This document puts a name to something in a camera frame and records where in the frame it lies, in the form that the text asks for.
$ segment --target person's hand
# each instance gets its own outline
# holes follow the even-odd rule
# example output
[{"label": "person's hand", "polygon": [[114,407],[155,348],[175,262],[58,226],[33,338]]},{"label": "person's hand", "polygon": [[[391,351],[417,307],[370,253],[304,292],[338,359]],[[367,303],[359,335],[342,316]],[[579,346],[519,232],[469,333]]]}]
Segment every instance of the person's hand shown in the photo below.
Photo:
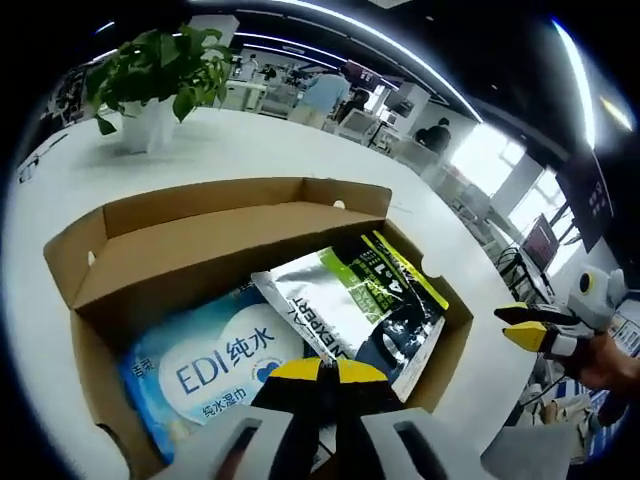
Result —
[{"label": "person's hand", "polygon": [[572,368],[579,372],[577,380],[585,387],[625,396],[640,392],[640,360],[620,351],[608,334],[592,338],[580,361],[584,363]]}]

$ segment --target blue package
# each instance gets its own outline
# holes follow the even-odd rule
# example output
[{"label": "blue package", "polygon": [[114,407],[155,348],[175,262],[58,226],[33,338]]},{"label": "blue package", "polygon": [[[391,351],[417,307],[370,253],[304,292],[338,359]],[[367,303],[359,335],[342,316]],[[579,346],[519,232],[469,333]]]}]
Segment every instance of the blue package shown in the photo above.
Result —
[{"label": "blue package", "polygon": [[164,459],[237,403],[250,404],[304,341],[249,284],[145,333],[120,364],[135,408]]}]

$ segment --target wet wipes package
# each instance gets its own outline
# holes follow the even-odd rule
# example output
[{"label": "wet wipes package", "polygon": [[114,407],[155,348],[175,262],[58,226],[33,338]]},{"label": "wet wipes package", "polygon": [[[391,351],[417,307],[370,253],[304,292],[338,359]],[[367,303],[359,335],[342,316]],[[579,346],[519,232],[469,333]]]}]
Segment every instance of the wet wipes package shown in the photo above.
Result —
[{"label": "wet wipes package", "polygon": [[269,374],[304,356],[304,341],[249,284],[149,330],[120,364],[132,402],[167,462],[178,442]]},{"label": "wet wipes package", "polygon": [[377,231],[251,279],[320,356],[373,365],[402,402],[435,348],[449,306]]}]

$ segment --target white plant pot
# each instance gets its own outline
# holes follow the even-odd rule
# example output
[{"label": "white plant pot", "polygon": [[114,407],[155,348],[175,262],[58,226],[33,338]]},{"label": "white plant pot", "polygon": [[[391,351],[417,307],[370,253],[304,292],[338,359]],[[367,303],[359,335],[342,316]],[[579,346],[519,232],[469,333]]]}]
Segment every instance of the white plant pot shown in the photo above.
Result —
[{"label": "white plant pot", "polygon": [[174,98],[162,102],[154,98],[144,107],[140,102],[124,104],[122,134],[129,153],[159,153],[167,148],[177,123],[172,110]]}]

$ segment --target blue shirt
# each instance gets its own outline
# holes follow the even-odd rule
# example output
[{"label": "blue shirt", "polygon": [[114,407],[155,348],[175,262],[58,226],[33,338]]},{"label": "blue shirt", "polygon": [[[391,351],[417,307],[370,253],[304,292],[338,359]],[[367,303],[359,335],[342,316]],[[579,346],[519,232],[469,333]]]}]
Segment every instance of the blue shirt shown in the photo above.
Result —
[{"label": "blue shirt", "polygon": [[336,104],[349,95],[351,84],[342,75],[324,74],[314,78],[300,103],[329,115]]}]

